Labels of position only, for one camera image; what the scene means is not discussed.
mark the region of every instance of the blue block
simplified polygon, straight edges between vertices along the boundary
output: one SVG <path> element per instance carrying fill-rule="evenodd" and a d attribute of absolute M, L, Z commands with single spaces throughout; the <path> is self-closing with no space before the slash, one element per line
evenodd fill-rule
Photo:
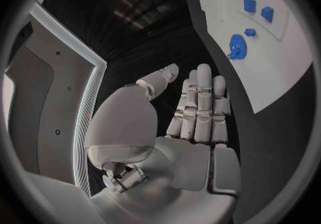
<path fill-rule="evenodd" d="M 256 35 L 256 31 L 255 29 L 245 29 L 245 35 L 250 37 L 250 36 L 255 36 Z"/>
<path fill-rule="evenodd" d="M 261 16 L 268 22 L 272 22 L 273 20 L 273 12 L 274 9 L 270 6 L 266 6 L 261 10 Z"/>
<path fill-rule="evenodd" d="M 244 0 L 244 11 L 249 13 L 255 13 L 256 1 L 255 0 Z"/>

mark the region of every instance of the blue object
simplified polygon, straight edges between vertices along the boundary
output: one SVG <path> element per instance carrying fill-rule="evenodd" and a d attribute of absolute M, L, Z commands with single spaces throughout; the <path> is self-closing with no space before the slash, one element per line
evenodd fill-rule
<path fill-rule="evenodd" d="M 234 34 L 231 37 L 230 41 L 230 50 L 231 53 L 227 57 L 231 60 L 242 60 L 246 57 L 247 46 L 244 38 L 240 34 Z"/>
<path fill-rule="evenodd" d="M 270 6 L 266 6 L 261 10 L 261 16 L 268 22 L 272 22 L 273 20 L 273 12 L 274 9 Z"/>
<path fill-rule="evenodd" d="M 245 35 L 250 37 L 250 36 L 255 36 L 256 35 L 256 31 L 255 29 L 245 29 Z"/>
<path fill-rule="evenodd" d="M 244 11 L 249 13 L 256 12 L 256 1 L 255 0 L 244 0 Z"/>

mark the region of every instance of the blue gear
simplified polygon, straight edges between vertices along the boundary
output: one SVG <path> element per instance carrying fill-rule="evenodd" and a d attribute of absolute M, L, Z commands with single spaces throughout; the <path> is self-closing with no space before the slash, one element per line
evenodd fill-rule
<path fill-rule="evenodd" d="M 240 34 L 234 34 L 231 37 L 230 41 L 230 50 L 231 53 L 227 57 L 231 60 L 242 60 L 246 57 L 247 46 L 244 38 Z"/>

